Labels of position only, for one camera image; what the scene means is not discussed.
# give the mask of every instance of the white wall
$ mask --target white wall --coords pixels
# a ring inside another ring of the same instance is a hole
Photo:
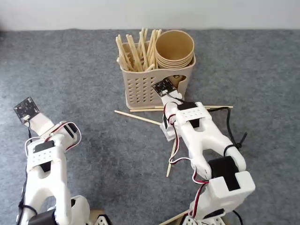
[[[2,30],[299,29],[300,0],[0,0]]]

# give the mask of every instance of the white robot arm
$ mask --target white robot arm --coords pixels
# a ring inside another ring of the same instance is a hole
[[[14,110],[21,122],[29,127],[29,131],[32,129],[38,134],[25,143],[25,153],[28,157],[26,181],[16,224],[91,225],[87,199],[81,195],[71,198],[67,187],[67,163],[64,153],[80,142],[81,133],[78,127],[65,121],[54,125],[39,112],[30,97]],[[56,199],[55,207],[39,213],[43,202],[50,196]],[[104,217],[99,218],[99,221],[102,223],[96,224],[109,224]]]
[[[187,221],[217,224],[221,216],[233,211],[255,190],[252,177],[246,171],[245,159],[238,150],[241,143],[236,143],[234,138],[230,140],[220,132],[201,102],[183,101],[182,95],[169,80],[165,79],[153,85],[153,88],[164,104],[164,118],[160,126],[163,133],[168,141],[182,137],[189,154],[188,158],[182,159],[190,160],[194,169],[193,180],[197,174],[205,179],[196,182],[202,186],[190,204]],[[207,149],[214,150],[221,157],[207,162],[203,156],[203,151]],[[200,195],[204,185],[206,189]]]

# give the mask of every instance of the beige plastic basket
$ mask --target beige plastic basket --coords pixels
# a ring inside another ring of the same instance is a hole
[[[124,43],[123,47],[126,52],[130,52],[128,43]],[[162,105],[160,96],[151,86],[167,77],[177,87],[179,93],[184,96],[195,63],[196,58],[194,55],[190,64],[181,69],[154,69],[145,72],[131,72],[121,68],[127,107],[129,109],[144,109]],[[183,79],[177,84],[176,78],[180,76],[183,76]]]

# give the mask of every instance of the black cable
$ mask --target black cable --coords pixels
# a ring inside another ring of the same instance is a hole
[[[167,96],[169,96],[170,98],[174,98],[174,99],[176,99],[176,100],[178,100],[178,101],[180,101],[180,102],[182,102],[182,103],[185,103],[185,102],[186,102],[186,101],[184,101],[184,100],[182,100],[182,99],[180,99],[180,98],[173,97],[173,96],[170,95],[169,93],[167,93]]]
[[[239,218],[239,220],[240,220],[240,225],[244,225],[243,219],[242,219],[242,217],[240,217],[239,213],[237,213],[237,211],[235,211],[235,210],[232,210],[232,212],[233,212],[235,215],[237,215],[237,217]]]
[[[234,137],[233,137],[233,133],[231,131],[231,128],[230,128],[230,114],[231,114],[231,109],[229,107],[220,107],[220,108],[216,108],[216,109],[208,109],[207,111],[208,112],[215,112],[215,111],[218,111],[218,110],[222,110],[222,109],[226,109],[227,110],[227,118],[226,118],[226,126],[227,126],[227,131],[228,131],[228,134],[229,134],[229,138],[232,142],[232,144],[226,146],[226,148],[224,149],[224,153],[223,155],[225,156],[227,150],[230,148],[230,147],[236,147],[238,150],[242,147],[242,144],[245,140],[245,138],[247,137],[247,132],[244,133],[242,139],[240,140],[240,142],[236,143]]]
[[[31,124],[30,124],[30,120],[28,120],[28,137],[31,138]],[[16,225],[20,225],[21,221],[22,221],[22,217],[23,217],[23,213],[24,213],[24,208],[30,209],[32,210],[36,215],[38,214],[38,212],[35,210],[35,208],[33,208],[30,205],[25,205],[25,192],[26,192],[26,185],[27,185],[27,171],[26,171],[26,167],[25,167],[25,174],[26,174],[26,178],[25,178],[25,182],[23,185],[23,190],[22,190],[22,194],[21,194],[21,199],[19,202],[19,216],[18,219],[16,221]]]
[[[28,120],[28,137],[31,138],[31,124],[30,124],[30,119]]]

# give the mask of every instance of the carpet floor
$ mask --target carpet floor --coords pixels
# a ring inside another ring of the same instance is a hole
[[[234,105],[231,127],[256,184],[237,211],[247,225],[300,219],[300,31],[187,30],[197,64],[186,99]],[[25,179],[27,139],[13,106],[31,96],[54,123],[75,122],[81,144],[66,154],[71,194],[104,208],[115,225],[155,225],[188,209],[198,186],[189,162],[165,177],[172,142],[127,111],[115,36],[137,30],[0,33],[0,223],[13,224]],[[161,121],[161,112],[136,113]],[[225,112],[213,119],[227,134]],[[180,146],[180,156],[187,149]],[[215,157],[205,152],[207,158]],[[230,224],[239,224],[228,215]]]

